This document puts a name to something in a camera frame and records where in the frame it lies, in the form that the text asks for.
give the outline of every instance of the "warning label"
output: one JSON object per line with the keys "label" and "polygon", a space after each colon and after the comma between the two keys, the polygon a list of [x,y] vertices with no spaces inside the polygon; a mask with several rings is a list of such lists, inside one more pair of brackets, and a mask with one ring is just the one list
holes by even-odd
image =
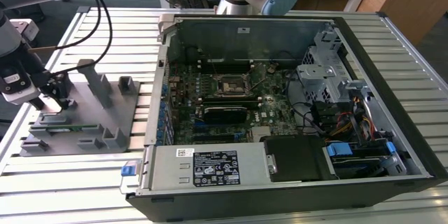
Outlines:
{"label": "warning label", "polygon": [[239,184],[239,169],[235,151],[193,153],[193,184],[227,186]]}

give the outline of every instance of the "metal slotted table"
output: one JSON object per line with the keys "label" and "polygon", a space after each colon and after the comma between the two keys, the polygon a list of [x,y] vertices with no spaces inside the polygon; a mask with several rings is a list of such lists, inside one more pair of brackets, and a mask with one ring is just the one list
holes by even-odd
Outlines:
{"label": "metal slotted table", "polygon": [[[37,112],[22,105],[0,143],[0,223],[150,223],[119,193],[119,168],[142,156],[142,140],[149,111],[151,81],[158,52],[157,20],[171,9],[110,8],[114,40],[107,55],[95,66],[109,81],[131,76],[142,82],[130,150],[121,154],[19,157],[21,138]],[[210,14],[210,10],[185,10]],[[83,37],[95,22],[95,9],[78,12],[59,45]],[[387,18],[375,14],[290,12],[299,16],[345,18],[435,155],[448,167],[448,88],[421,55],[401,36]],[[46,65],[51,71],[71,67],[78,59],[95,59],[107,41],[105,18],[99,31],[79,46],[57,51]],[[353,61],[350,64],[357,76]],[[73,81],[83,80],[77,73]],[[446,223],[448,183],[419,193],[407,193],[370,208],[335,209],[294,214],[239,217],[187,223]]]}

